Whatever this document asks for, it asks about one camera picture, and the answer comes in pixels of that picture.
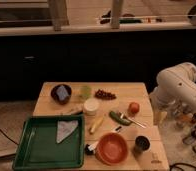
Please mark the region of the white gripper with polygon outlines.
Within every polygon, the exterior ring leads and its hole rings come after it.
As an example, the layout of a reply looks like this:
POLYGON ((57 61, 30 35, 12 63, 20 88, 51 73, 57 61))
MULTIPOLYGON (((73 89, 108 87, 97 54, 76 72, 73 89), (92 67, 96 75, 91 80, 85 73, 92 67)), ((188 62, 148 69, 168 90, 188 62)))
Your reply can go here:
POLYGON ((157 106, 157 103, 154 101, 151 101, 151 104, 153 109, 153 123, 155 125, 160 125, 167 116, 167 111, 164 109, 160 109, 157 106))

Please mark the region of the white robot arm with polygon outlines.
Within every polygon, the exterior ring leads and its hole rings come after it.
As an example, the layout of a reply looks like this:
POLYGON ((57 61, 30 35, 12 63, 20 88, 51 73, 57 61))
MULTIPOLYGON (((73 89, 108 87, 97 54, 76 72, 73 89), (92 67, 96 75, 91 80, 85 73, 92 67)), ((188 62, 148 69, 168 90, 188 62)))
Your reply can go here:
POLYGON ((161 70, 156 77, 157 86, 149 94, 153 109, 153 123, 158 125, 166 111, 176 101, 186 103, 196 112, 196 66, 184 62, 161 70))

